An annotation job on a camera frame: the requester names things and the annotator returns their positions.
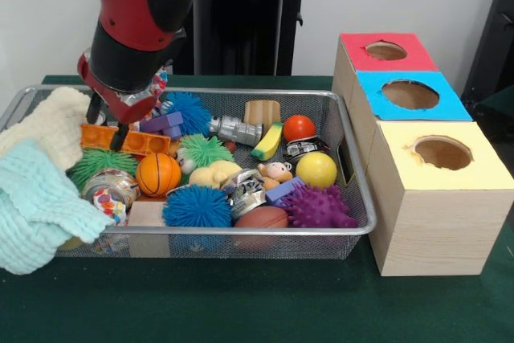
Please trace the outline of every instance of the round hole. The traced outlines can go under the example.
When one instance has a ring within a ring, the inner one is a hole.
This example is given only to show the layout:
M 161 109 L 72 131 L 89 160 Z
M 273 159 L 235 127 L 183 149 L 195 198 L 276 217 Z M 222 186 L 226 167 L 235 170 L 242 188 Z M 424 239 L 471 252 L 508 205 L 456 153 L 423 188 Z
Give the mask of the round hole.
M 414 151 L 425 163 L 442 169 L 463 169 L 473 159 L 467 146 L 449 137 L 422 138 L 415 145 Z
M 149 147 L 152 153 L 165 153 L 165 140 L 162 138 L 152 138 Z
M 400 60 L 407 57 L 407 51 L 397 44 L 381 40 L 366 46 L 366 52 L 376 59 Z
M 433 108 L 439 103 L 439 94 L 413 80 L 395 80 L 382 88 L 385 97 L 402 108 L 417 110 Z
M 145 144 L 145 139 L 140 134 L 131 133 L 127 138 L 127 145 L 131 150 L 141 150 Z

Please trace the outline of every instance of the cream knit cloth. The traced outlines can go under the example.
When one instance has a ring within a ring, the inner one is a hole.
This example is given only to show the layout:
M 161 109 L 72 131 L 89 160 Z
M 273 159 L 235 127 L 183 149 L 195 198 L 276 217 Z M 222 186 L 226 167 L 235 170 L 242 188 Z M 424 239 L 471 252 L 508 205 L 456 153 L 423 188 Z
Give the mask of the cream knit cloth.
M 70 169 L 82 157 L 81 125 L 89 100 L 73 88 L 55 89 L 32 114 L 0 133 L 0 157 L 22 140 L 33 139 L 61 170 Z

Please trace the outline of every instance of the purple spiky ball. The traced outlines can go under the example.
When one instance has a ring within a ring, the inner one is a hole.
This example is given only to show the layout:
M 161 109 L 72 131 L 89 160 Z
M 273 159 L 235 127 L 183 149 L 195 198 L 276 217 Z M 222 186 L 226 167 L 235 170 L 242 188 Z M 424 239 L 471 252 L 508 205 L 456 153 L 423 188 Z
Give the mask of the purple spiky ball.
M 299 228 L 357 228 L 359 222 L 348 216 L 349 207 L 333 185 L 320 189 L 300 186 L 282 199 L 289 222 Z

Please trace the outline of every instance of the white wall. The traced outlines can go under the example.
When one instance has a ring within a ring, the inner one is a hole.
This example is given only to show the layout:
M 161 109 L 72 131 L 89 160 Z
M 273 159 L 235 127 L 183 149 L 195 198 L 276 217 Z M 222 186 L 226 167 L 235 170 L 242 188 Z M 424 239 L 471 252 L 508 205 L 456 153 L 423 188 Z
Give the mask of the white wall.
M 413 31 L 461 90 L 491 0 L 304 0 L 293 71 L 331 75 L 339 31 Z M 0 111 L 46 74 L 75 74 L 99 0 L 0 0 Z

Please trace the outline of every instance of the orange basketball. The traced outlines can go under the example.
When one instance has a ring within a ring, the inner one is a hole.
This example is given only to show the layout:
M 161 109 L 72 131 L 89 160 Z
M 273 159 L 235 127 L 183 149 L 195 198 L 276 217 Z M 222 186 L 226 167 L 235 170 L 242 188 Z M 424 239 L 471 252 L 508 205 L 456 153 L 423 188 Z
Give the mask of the orange basketball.
M 150 197 L 161 197 L 176 188 L 182 178 L 180 165 L 168 154 L 155 153 L 143 158 L 136 171 L 141 190 Z

